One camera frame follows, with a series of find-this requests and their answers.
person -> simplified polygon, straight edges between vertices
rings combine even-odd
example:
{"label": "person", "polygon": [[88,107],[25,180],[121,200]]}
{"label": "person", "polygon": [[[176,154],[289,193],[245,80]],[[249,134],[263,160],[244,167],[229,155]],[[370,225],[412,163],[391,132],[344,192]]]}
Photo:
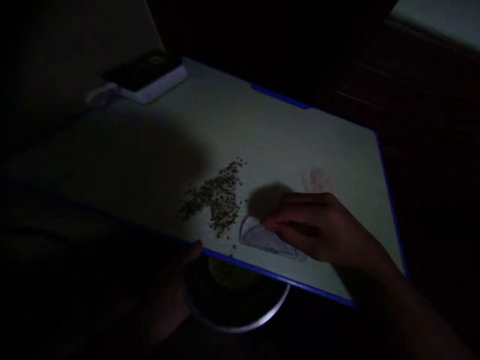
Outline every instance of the person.
{"label": "person", "polygon": [[[261,223],[312,259],[331,263],[340,275],[344,270],[354,270],[367,277],[376,291],[371,288],[363,293],[360,291],[358,301],[365,300],[366,293],[375,295],[370,311],[381,313],[379,317],[385,320],[388,331],[397,338],[402,351],[400,357],[475,358],[432,305],[409,284],[383,246],[334,195],[285,194],[277,208]],[[123,349],[123,357],[148,355],[188,317],[180,292],[180,277],[182,268],[201,252],[200,242],[184,249],[167,271],[162,272],[147,297],[147,303],[137,307],[141,314],[130,318],[134,320],[123,321],[127,325],[116,327],[120,336],[114,334],[115,344],[123,334],[128,341],[122,344],[130,344],[133,350]],[[133,343],[132,332],[136,335],[133,338],[138,339]]]}

white tabletop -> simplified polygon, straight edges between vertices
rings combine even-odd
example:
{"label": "white tabletop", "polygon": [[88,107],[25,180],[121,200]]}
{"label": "white tabletop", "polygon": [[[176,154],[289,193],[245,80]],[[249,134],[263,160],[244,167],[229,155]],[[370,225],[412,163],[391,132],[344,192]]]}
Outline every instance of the white tabletop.
{"label": "white tabletop", "polygon": [[[404,271],[373,131],[287,104],[193,60],[185,58],[184,65],[188,79],[155,102],[122,99],[92,112],[19,156],[7,175],[189,242],[202,239],[212,251],[350,299],[329,264],[239,243],[251,193],[278,183],[308,191],[311,171],[320,169],[327,186]],[[217,239],[208,209],[178,220],[189,184],[201,185],[237,157],[247,164],[239,172],[241,205],[232,229]]]}

